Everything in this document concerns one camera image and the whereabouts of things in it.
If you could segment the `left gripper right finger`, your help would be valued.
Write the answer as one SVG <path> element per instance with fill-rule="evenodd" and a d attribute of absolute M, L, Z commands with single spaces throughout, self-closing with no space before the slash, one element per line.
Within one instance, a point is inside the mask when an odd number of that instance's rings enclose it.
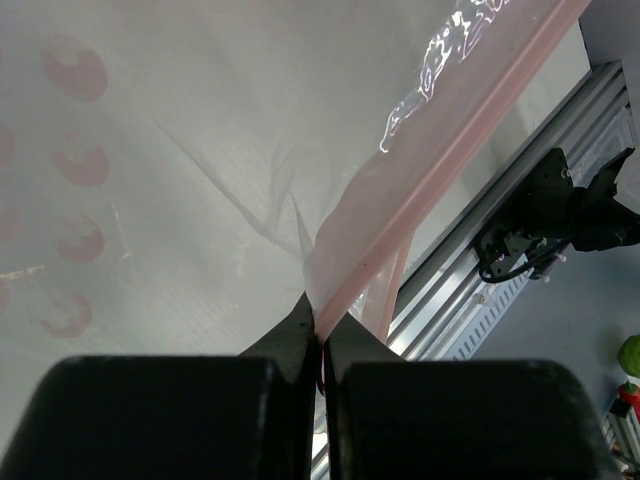
<path fill-rule="evenodd" d="M 615 479 L 592 405 L 541 360 L 406 361 L 352 317 L 324 345 L 335 479 Z"/>

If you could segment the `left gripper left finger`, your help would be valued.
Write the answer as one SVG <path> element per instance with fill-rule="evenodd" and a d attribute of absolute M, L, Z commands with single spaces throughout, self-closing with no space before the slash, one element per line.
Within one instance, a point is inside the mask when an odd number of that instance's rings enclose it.
<path fill-rule="evenodd" d="M 306 479 L 318 345 L 309 300 L 236 356 L 76 356 L 35 389 L 5 479 Z"/>

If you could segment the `clear pink-dotted zip bag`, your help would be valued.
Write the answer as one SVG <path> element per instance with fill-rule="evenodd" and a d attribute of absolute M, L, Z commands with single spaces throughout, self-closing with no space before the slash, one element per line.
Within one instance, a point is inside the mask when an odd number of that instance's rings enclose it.
<path fill-rule="evenodd" d="M 583 1 L 5 1 L 1 335 L 235 349 L 408 248 Z"/>

